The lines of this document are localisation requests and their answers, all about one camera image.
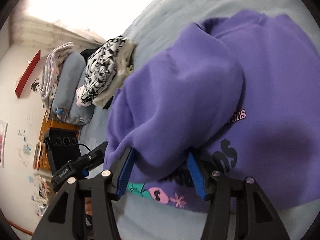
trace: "orange wooden cabinet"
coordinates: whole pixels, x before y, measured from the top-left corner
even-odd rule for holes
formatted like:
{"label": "orange wooden cabinet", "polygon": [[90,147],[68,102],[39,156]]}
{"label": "orange wooden cabinet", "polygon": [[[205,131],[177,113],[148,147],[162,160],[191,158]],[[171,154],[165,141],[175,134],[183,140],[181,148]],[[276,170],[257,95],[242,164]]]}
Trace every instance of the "orange wooden cabinet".
{"label": "orange wooden cabinet", "polygon": [[43,117],[41,131],[40,131],[40,135],[39,135],[38,149],[36,150],[36,153],[35,153],[35,161],[34,161],[34,166],[33,166],[33,168],[35,170],[41,169],[41,170],[45,170],[45,171],[50,171],[49,161],[47,158],[47,153],[45,150],[43,140],[44,140],[45,133],[51,127],[72,130],[72,131],[77,131],[77,132],[79,132],[79,130],[80,130],[80,126],[78,126],[78,125],[56,122],[54,120],[47,121],[47,114],[48,114],[48,111],[46,111],[46,113]]}

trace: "photo on wall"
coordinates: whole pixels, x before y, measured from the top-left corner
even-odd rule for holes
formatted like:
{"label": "photo on wall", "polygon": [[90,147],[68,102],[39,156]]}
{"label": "photo on wall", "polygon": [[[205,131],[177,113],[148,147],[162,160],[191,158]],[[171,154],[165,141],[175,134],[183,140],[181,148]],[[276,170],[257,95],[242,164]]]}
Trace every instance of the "photo on wall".
{"label": "photo on wall", "polygon": [[0,167],[3,168],[3,156],[4,156],[4,139],[7,131],[8,124],[5,121],[0,120]]}

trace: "metal screw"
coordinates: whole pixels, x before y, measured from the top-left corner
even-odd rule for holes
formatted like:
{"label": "metal screw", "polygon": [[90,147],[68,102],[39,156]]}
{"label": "metal screw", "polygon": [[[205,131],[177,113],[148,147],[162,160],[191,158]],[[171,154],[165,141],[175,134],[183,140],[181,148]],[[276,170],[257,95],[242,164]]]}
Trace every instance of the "metal screw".
{"label": "metal screw", "polygon": [[109,177],[109,176],[111,175],[111,171],[105,170],[105,171],[101,172],[101,175],[102,175],[103,177]]}
{"label": "metal screw", "polygon": [[214,177],[219,177],[221,175],[221,173],[220,173],[220,171],[213,171],[211,173],[211,175],[214,176]]}
{"label": "metal screw", "polygon": [[245,180],[247,183],[249,184],[253,184],[254,183],[254,178],[251,177],[247,177],[247,179]]}
{"label": "metal screw", "polygon": [[69,184],[74,184],[74,183],[76,182],[76,178],[75,178],[75,177],[70,177],[70,178],[67,180],[67,182],[68,182]]}

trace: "mattress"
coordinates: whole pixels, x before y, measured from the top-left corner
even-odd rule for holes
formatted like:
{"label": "mattress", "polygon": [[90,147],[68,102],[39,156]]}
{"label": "mattress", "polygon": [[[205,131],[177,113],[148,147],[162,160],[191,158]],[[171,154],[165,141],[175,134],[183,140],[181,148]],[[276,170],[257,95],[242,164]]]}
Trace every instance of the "mattress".
{"label": "mattress", "polygon": [[[228,17],[243,8],[275,16],[288,14],[308,34],[320,52],[320,29],[301,0],[154,0],[124,32],[138,46],[134,67],[138,69],[151,57],[166,49],[190,22],[210,17]],[[96,108],[92,121],[82,128],[79,141],[90,148],[106,140],[109,111]],[[95,176],[102,166],[90,172]],[[292,240],[299,240],[320,210],[320,199],[279,211]],[[200,239],[206,214],[178,210],[131,193],[114,203],[120,236],[123,240]],[[230,234],[235,226],[231,216]]]}

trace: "purple sweatshirt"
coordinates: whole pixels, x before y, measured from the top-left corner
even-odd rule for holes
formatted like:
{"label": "purple sweatshirt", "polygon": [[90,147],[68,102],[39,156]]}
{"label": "purple sweatshirt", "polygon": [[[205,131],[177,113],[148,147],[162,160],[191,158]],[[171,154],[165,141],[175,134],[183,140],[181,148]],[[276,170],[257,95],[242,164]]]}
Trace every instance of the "purple sweatshirt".
{"label": "purple sweatshirt", "polygon": [[254,177],[278,209],[319,198],[319,78],[318,52],[287,15],[191,23],[117,91],[104,169],[134,147],[128,190],[206,211],[185,167],[184,150],[201,147],[209,170]]}

